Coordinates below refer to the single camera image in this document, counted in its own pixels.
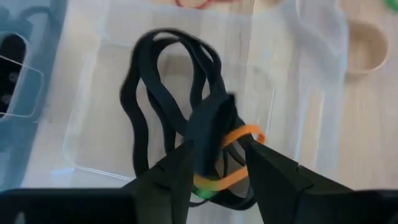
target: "transparent tray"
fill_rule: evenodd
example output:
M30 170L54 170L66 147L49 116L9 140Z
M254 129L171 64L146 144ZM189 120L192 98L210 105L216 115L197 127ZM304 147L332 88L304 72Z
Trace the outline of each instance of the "transparent tray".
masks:
M136 40L159 27L212 45L242 119L260 125L271 148L333 177L348 45L345 19L334 4L283 0L239 16L144 1L70 0L24 186L120 187L135 178L133 130L119 91ZM188 117L188 54L170 46L158 66ZM142 83L137 93L153 165L165 154L162 129Z

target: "wooden table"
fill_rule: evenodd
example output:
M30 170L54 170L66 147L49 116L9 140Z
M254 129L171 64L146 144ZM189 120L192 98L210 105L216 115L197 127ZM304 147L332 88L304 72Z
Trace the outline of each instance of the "wooden table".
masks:
M154 1L161 4L174 3L174 0ZM386 9L382 0L340 1L348 17L373 22L382 28L390 40L398 38L398 14L393 14ZM267 7L275 6L278 2L279 0L243 0L231 4L214 4L210 10L254 14ZM85 13L81 13L83 16L79 18L80 20L84 19ZM70 19L80 22L76 17ZM66 26L79 29L71 24ZM91 40L92 37L84 36L84 38ZM70 48L59 56L59 60L73 58L76 62L82 61L71 53L72 47L77 49L87 47L86 45L79 46L77 44L79 41L81 39L74 40L73 36L64 38L63 42L69 44ZM396 149L398 144L398 103L396 102L398 76L394 74L394 71L398 70L398 63L395 63L394 59L398 59L398 46L390 41L390 55L381 69L358 80L347 81L345 84L345 108L340 132L336 180L354 189L398 188L398 163L396 162L398 158L398 149ZM47 106L53 109L44 114L44 119L40 124L38 136L41 138L37 138L35 142L24 182L29 187L62 186L64 183L60 181L55 184L52 179L40 178L41 174L48 173L49 169L64 167L58 162L65 160L64 155L59 153L59 149L63 147L63 137L70 118L74 93L78 86L77 78L72 81L66 77L77 77L80 72L80 69L77 69L78 66L72 63L60 65L55 69L55 72L60 73L54 78L54 82L58 84L52 87L55 92L47 103ZM70 95L63 94L66 89L71 93ZM58 99L63 97L66 100L60 103L57 97ZM43 155L52 156L52 161L43 163ZM95 183L91 181L87 185L95 185Z
M161 4L174 3L174 0L154 1ZM398 39L398 14L387 10L382 0L340 1L349 17L373 22L386 32L390 40ZM84 1L70 2L74 2L76 8L71 10L73 15L68 17L65 29L85 34L85 29L93 27L95 21L88 21L87 17L95 18L98 13L94 9L80 9ZM278 2L279 0L242 0L231 4L214 4L210 10L253 14L275 6ZM65 187L72 183L79 187L120 187L126 183L125 180L110 177L104 183L106 176L98 177L97 180L88 172L77 172L78 169L71 162L65 161L62 151L81 68L84 66L82 62L85 61L76 52L89 51L90 44L96 41L95 36L74 35L72 32L63 37L60 44L67 47L62 48L57 56L59 63L54 68L57 75L52 78L53 92L47 100L47 110L38 129L23 186ZM394 73L398 71L398 63L394 61L398 59L398 45L390 41L390 49L388 61L381 69L345 83L345 108L335 177L337 181L354 189L398 188L398 75ZM125 161L131 166L130 148L128 150L126 155L129 156L125 156ZM111 150L107 155L95 155L96 162L102 161L104 164L109 162L109 157L115 157ZM116 165L121 164L123 162L117 161ZM73 182L73 171L76 171L79 182ZM211 204L190 210L190 220L194 221L190 223L262 223L258 207L244 213L235 213Z

